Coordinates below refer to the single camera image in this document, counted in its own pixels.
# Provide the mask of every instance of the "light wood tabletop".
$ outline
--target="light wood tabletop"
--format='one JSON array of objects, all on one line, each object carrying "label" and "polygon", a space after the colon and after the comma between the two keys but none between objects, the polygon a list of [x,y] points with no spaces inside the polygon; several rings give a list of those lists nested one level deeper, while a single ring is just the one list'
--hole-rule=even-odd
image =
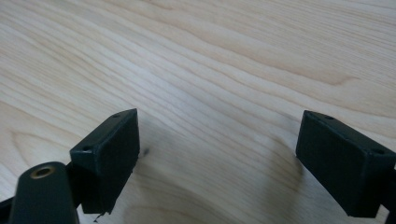
[{"label": "light wood tabletop", "polygon": [[388,214],[348,217],[295,147],[307,109],[396,149],[396,1],[1,1],[0,74],[0,201],[137,108],[140,159],[99,223]]}]

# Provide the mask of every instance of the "wooden table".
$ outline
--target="wooden table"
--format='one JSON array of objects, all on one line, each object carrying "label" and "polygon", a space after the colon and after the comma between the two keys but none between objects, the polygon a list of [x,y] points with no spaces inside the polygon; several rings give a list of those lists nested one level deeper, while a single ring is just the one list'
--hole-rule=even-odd
[{"label": "wooden table", "polygon": [[[141,156],[99,223],[347,217],[295,159],[305,109],[396,148],[396,2],[1,1],[0,200],[137,108]],[[96,216],[82,215],[81,223]]]}]

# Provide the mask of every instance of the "wooden surface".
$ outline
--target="wooden surface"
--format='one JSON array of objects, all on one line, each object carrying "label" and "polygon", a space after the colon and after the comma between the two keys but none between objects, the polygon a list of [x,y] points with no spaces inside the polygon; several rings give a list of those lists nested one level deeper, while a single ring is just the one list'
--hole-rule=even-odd
[{"label": "wooden surface", "polygon": [[99,223],[384,223],[294,149],[305,109],[396,148],[393,0],[1,1],[0,41],[0,200],[137,108],[141,158]]}]

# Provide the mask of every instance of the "wood grain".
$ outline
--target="wood grain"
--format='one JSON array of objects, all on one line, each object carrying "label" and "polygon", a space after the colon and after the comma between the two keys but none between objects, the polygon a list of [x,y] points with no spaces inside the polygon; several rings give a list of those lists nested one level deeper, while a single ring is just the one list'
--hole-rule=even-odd
[{"label": "wood grain", "polygon": [[1,1],[0,41],[0,200],[136,107],[144,153],[99,223],[384,223],[294,149],[305,109],[396,148],[395,1]]}]

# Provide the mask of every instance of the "black metal bracket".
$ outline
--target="black metal bracket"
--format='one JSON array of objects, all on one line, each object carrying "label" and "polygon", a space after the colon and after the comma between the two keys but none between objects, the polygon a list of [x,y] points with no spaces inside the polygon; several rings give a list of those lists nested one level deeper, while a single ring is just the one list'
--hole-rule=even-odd
[{"label": "black metal bracket", "polygon": [[14,198],[0,203],[0,223],[78,223],[111,213],[139,154],[137,110],[106,119],[70,150],[71,162],[39,164],[20,176]]},{"label": "black metal bracket", "polygon": [[352,217],[375,217],[380,204],[395,223],[396,153],[327,115],[305,111],[297,158]]}]

